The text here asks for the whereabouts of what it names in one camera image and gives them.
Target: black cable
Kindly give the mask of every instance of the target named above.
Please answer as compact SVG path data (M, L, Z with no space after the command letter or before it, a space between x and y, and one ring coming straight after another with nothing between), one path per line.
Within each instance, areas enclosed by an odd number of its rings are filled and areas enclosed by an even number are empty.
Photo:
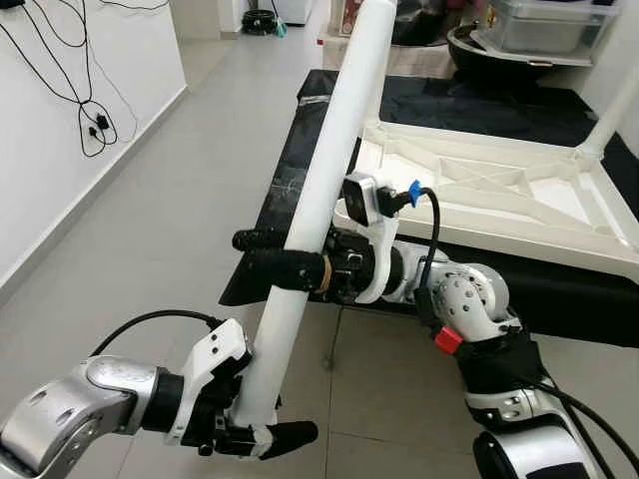
M428 245L428 254L426 255L423 274L421 275L421 281L419 282L420 288L426 287L426 283L428 282L430 267L432 266L435 253L437 251L437 245L439 244L439 229L441 226L441 211L439 209L439 200L437 199L437 195L430 188L422 188L421 194L427 195L432 205L432 235L430 237L430 244Z
M560 399L560 401L561 401L561 405L566 410L566 414L568 414L568 417L570 417L570 420L574 423L575 427L577 428L579 435L583 438L583 441L586 443L586 446L588 446L588 449L590 450L592 457L594 457L595 461L597 461L597 464L599 464L599 467L601 468L603 475L606 477L606 479L616 479L614 473L612 472L612 469L610 469L610 466L606 462L606 459L603 457L603 454L601 454L601 451L597 447L597 444L595 444L595 441L592 439L592 436L590 436L590 433L586 429L586 426L584 426L583 422L581 422L581 419L575 412L572 405L564 399Z
M29 68L31 68L31 70L33 71L33 73L36 74L36 76L40 79L40 81L45 85L45 87L47 87L47 89L56 97L67 101L67 102L71 102L71 103L76 103L75 100L73 100L72 98L68 98L65 97L64 95L58 93L55 91L55 89L51 86L51 84L49 82L47 82L45 80L45 78L42 76L42 74L38 71L38 69L33 65L33 63L31 63L31 60L29 60L29 58L27 57L27 55L24 53L24 51L22 50L22 48L20 47L20 45L18 45L18 42L16 42L16 40L13 38L13 35L11 35L11 33L5 28L4 25L2 25L0 23L0 29L5 33L5 35L7 36L7 38L11 41L11 43L13 43L13 46L16 48L16 50L18 51L18 53L20 54L20 56L22 57L22 59L24 60L24 62L29 66Z
M91 50L91 59L93 60L93 63L95 64L96 67L98 67L98 70L100 70L100 73L102 73L102 76L107 81L107 83L109 85L111 85L111 88L113 88L113 91L116 92L116 95L118 95L118 97L122 101L122 104L125 107L127 107L127 110L129 110L129 114L131 115L131 118L134 121L135 125L134 125L133 133L131 134L131 136L127 140L119 139L119 141L121 141L122 143L131 143L131 142L133 142L135 140L136 135L138 134L138 127L140 125L140 119L136 115L136 112L135 112L133 106L125 98L124 94L120 91L120 89L118 88L116 83L111 79L111 77L107 74L107 72L105 71L105 69L102 66L102 64L98 61L98 58L97 58L96 52L95 52L95 50L93 48L93 43L91 42L91 39L88 38L87 42L89 44L89 50Z
M557 399L561 400L562 402L563 401L567 402L572 407L574 407L575 409L577 409L578 411L586 415L595 424L597 424L597 426L599 426L608 435L608 437L610 437L610 439L612 439L612 441L617 445L619 449L621 449L621 452L623 452L624 456L626 456L626 458L630 462L630 465L639 476L639 458L637 457L637 455L634 453L634 451L628 445L628 443L619 435L619 433L615 431L615 429L610 424L608 424L605 421L605 419L603 419L593 409L591 409L590 407L588 407L587 405L585 405L583 402L579 401L575 397L571 396L570 394L563 392L561 389L557 387L549 386L548 384L544 384L539 381L528 379L512 371L509 371L509 372L520 381L525 382L529 384L530 386L533 386L541 391L547 392L548 394L555 396Z
M126 8L127 10L142 10L142 11L146 11L146 12L152 12L154 10L159 10L162 7L166 7L167 5L169 5L170 0L165 0L164 2L155 5L153 7L143 7L143 6L136 6L136 5L125 5L124 3L119 3L119 2L112 2L110 0L99 0L100 3L104 3L105 5L114 5L117 7L122 7L122 8Z
M64 40L62 38L62 36L57 32L55 27L53 26L51 20L49 19L46 11L42 8L42 6L37 2L37 0L34 0L34 3L36 5L36 7L40 10L40 12L42 13L45 21L47 22L47 24L51 28L51 31L53 32L55 37L62 44L66 45L67 47L70 47L70 48L84 48L84 63L85 63L85 70L86 70L86 76L87 76L87 85L88 85L88 93L87 93L86 100L81 100L80 94L78 93L78 90L76 89L76 87L74 86L73 82L71 81L71 78L70 78L69 74L64 69L64 67L62 66L62 64L60 63L60 61L56 57L56 55L53 53L50 45L45 40L44 35L42 34L42 31L38 27L38 24L34 20L33 16L29 12L29 10L27 10L24 7L24 5L21 6L23 12L27 16L27 19L29 20L29 22L31 23L34 31L36 32L36 35L38 36L38 38L40 40L40 43L42 43L42 46L47 51L49 57L51 58L51 60L54 62L54 64L56 65L56 67L58 68L58 70L60 71L62 76L64 77L67 85L71 89L71 93L73 94L73 96L67 96L67 95L64 95L64 94L58 92L53 87L53 85L51 83L49 83L47 81L47 79L45 79L45 77L40 73L40 71L36 68L36 66L33 64L33 62L31 62L31 60L29 60L29 58L25 54L25 52L22 49L22 47L18 44L18 42L13 37L13 35L5 28L5 26L0 24L0 29L2 29L2 31L9 38L10 42L16 48L16 50L18 51L18 53L20 54L22 59L29 66L29 68L33 71L33 73L35 73L35 75L38 77L38 79L45 85L46 88L55 97L65 101L65 102L72 103L72 104L74 104L74 105L76 105L78 107L77 122L78 122L78 130L79 130L79 135L80 135L81 150L82 150L82 153L83 153L83 155L85 157L93 158L93 157L97 157L98 155L102 154L107 146L114 145L115 143L118 142L118 140L119 140L118 131L117 131L117 128L115 126L115 123L113 122L113 119L111 118L111 114L109 113L107 108L104 105L100 104L99 102L97 102L97 101L95 101L93 99L93 81L92 81L92 78L91 78L91 66L90 66L90 63L89 63L89 40L88 40L88 29L87 29L86 0L81 0L82 1L82 13L80 13L80 11L78 11L78 9L74 5L69 3L67 0L58 0L58 1L60 3L62 3L63 5L65 5L66 7L68 7L69 9L71 9L75 13L75 15L79 18L79 20L80 20L80 22L82 24L83 36L84 36L82 43L80 43L80 44L72 44L72 43L67 42L66 40ZM101 115L104 115L108 119L109 127L111 129L113 129L113 139L112 140L107 140L107 137L106 137L106 135L104 133L104 130L99 127L98 122L96 121L96 119L94 119L93 117L91 117L91 115L89 115L89 113L87 111L87 107L88 106L95 106L96 108L98 108L101 111ZM91 122L94 125L90 129L90 132L92 132L91 136L98 143L100 143L100 145L101 145L100 148L97 151L93 152L93 153L89 153L87 151L87 146L85 144L84 131L83 131L83 128L82 128L82 117L83 116L89 122Z
M53 34L56 36L56 38L58 40L60 40L60 42L64 45L66 45L69 48L81 48L84 46L84 44L87 42L87 37L84 37L84 40L81 43L75 44L75 43L70 43L67 42L64 38L62 38L60 36L60 34L58 33L58 31L55 29L55 27L53 26L53 24L51 23L51 19L49 18L49 16L47 15L47 12L45 12L44 8L42 8L42 6L38 3L38 0L32 0L33 4L38 7L38 10L40 10L40 13L42 13L42 16L44 17L45 21L47 22L47 25L49 25L49 28L51 29L51 32L53 32ZM80 13L74 8L73 9L78 15L80 15Z
M116 339L119 335L125 332L127 329L135 326L136 324L140 324L141 322L147 321L149 319L154 319L156 317L167 317L167 316L180 316L180 317L192 317L194 319L199 319L204 321L210 329L215 329L222 322L218 319L215 319L213 316L208 314L204 314L203 312L189 311L186 309L162 309L159 311L147 312L146 314L142 314L140 316L134 317L133 319L125 322L118 329L113 331L109 336L100 343L100 345L93 351L89 357L99 356L102 352Z

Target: white pipe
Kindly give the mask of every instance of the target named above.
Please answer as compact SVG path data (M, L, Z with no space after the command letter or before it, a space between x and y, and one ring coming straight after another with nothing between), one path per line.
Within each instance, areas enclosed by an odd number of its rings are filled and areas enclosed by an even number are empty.
M286 249L321 251L377 75L387 58L396 0L366 0L359 10L319 133ZM308 294L271 288L249 365L232 412L239 426L273 421L274 409Z
M386 51L383 61L379 64L379 70L375 73L374 87L372 88L372 92L370 92L366 118L364 119L364 125L362 125L362 127L369 123L378 124L380 122L379 114L381 110L381 97L383 96L383 86L386 81L386 71L389 58L390 48Z
M604 150L623 121L628 107L639 94L639 65L630 70L623 85L616 94L608 110L599 119L590 135L579 147L587 160L599 162L604 158Z

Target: floor tile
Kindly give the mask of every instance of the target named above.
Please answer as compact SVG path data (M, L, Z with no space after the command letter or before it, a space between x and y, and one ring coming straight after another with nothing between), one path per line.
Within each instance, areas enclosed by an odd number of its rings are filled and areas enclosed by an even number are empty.
M327 479L479 479L467 454L454 454L361 437L331 434Z
M86 220L69 234L70 242L131 259L231 266L241 256L233 250L233 234L253 227L264 198L262 190L246 189L229 209L223 200L236 194L234 185L191 182L163 190L120 186L114 185L98 208L86 213Z
M240 461L214 455L199 457L195 449L168 447L158 434L142 433L119 475L120 479L293 479L324 477L325 439L295 454L269 461Z
M479 428L456 363L414 319L346 310L334 361L331 431L471 451Z

